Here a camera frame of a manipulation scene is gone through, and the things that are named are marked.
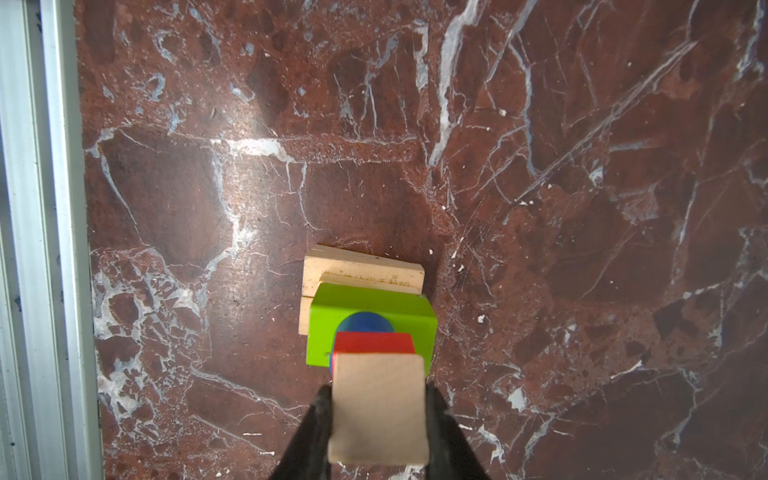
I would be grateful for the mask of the blue cylinder block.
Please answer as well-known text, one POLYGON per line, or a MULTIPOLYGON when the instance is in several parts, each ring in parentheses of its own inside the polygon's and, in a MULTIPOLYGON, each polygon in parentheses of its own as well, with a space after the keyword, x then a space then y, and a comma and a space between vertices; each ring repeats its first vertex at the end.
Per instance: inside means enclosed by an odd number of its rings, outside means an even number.
MULTIPOLYGON (((383 316, 373 312, 358 312, 345 318, 335 331, 334 340, 338 332, 395 332, 391 323, 383 316)), ((329 367, 334 370, 336 356, 332 355, 334 340, 332 343, 329 367)))

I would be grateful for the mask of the grooved wood block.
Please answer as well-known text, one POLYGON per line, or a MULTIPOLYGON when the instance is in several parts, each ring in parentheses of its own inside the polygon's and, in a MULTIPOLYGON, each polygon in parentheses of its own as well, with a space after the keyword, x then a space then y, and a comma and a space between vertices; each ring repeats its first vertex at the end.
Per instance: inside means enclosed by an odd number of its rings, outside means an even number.
POLYGON ((402 283, 393 279, 377 280, 374 278, 356 278, 351 276, 344 276, 341 274, 333 274, 330 272, 323 273, 320 276, 319 283, 328 283, 334 285, 349 286, 355 288, 366 288, 374 290, 383 290, 407 294, 420 295, 422 289, 420 286, 411 285, 407 282, 402 283))

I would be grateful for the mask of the green block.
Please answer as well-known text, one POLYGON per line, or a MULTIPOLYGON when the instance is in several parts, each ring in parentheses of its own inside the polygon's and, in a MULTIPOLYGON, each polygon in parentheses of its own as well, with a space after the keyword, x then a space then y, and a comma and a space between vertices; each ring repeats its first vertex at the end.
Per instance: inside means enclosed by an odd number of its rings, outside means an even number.
POLYGON ((425 296, 332 283, 322 283, 310 303, 306 364, 328 367, 338 328, 359 313, 378 315, 394 332, 409 334, 430 372, 438 319, 425 296))

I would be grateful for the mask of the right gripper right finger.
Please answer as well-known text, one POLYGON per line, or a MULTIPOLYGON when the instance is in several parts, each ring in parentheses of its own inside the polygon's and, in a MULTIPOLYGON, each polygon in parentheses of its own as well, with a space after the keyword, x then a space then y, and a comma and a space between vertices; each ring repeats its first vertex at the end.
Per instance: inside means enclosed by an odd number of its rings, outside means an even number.
POLYGON ((425 479, 489 480, 446 400, 433 383, 426 385, 425 400, 429 446, 425 479))

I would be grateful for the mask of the small wood cube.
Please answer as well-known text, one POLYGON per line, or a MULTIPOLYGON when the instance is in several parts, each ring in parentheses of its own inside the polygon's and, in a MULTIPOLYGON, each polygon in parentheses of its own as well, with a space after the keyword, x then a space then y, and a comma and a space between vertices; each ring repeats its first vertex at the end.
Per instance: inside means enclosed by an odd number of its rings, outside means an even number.
POLYGON ((334 360, 328 460, 425 466, 429 461, 423 358, 341 353, 334 360))

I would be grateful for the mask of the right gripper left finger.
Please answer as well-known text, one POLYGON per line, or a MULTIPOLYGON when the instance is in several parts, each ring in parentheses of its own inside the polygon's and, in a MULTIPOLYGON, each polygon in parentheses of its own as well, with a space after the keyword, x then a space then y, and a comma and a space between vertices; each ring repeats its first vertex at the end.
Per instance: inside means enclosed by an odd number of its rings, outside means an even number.
POLYGON ((328 443, 332 432, 332 387, 319 388, 270 480, 328 480, 328 443))

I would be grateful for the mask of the red block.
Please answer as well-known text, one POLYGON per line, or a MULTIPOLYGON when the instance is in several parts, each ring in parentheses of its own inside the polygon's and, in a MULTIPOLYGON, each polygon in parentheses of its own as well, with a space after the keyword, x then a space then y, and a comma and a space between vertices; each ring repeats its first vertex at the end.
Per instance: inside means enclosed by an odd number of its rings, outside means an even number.
POLYGON ((397 332, 338 332, 332 355, 341 353, 415 354, 411 335, 397 332))

